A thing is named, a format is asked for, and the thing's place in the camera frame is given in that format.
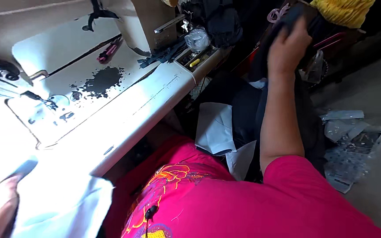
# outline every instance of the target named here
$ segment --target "sewing machine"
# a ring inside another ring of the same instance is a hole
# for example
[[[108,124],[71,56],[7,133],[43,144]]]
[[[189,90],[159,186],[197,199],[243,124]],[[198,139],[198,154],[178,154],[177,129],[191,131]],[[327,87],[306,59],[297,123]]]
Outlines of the sewing machine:
[[[0,60],[19,69],[16,80],[0,77],[0,136],[102,176],[230,49],[212,49],[192,70],[179,62],[189,50],[142,69],[137,60],[176,40],[183,16],[161,0],[98,4],[118,18],[89,24],[90,0],[0,0]],[[109,62],[98,62],[115,39]]]

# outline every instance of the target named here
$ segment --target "dark clothing pile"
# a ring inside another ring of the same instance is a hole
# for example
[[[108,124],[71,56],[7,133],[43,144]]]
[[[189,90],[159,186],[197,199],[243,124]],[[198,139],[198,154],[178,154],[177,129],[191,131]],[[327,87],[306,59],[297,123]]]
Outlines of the dark clothing pile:
[[[190,0],[182,8],[195,24],[205,27],[217,48],[234,46],[243,35],[232,0]]]

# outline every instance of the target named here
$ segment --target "yellow chalk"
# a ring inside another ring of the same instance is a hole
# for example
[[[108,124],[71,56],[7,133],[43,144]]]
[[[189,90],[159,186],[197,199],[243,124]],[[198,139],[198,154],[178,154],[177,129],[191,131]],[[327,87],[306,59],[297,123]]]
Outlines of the yellow chalk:
[[[199,62],[200,62],[200,60],[199,60],[199,59],[196,59],[194,62],[192,62],[191,64],[189,64],[189,66],[192,68],[192,67],[194,67],[195,65],[197,65]]]

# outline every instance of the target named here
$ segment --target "white fabric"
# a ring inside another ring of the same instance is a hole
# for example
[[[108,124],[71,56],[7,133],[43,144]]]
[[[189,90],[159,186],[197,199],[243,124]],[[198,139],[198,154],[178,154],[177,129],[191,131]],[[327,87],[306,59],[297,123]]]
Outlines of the white fabric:
[[[112,190],[104,179],[39,163],[19,183],[12,237],[94,238],[111,205]]]

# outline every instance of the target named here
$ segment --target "black ink stain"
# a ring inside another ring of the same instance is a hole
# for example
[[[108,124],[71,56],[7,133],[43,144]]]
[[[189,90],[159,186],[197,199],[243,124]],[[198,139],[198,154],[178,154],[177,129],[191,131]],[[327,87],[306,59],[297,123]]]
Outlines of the black ink stain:
[[[124,68],[106,67],[87,79],[83,85],[83,92],[90,92],[91,97],[108,97],[107,90],[111,87],[120,86],[123,78]]]
[[[74,115],[74,113],[72,112],[67,112],[66,114],[60,116],[60,119],[63,119],[65,122],[67,122],[67,119],[72,117]]]

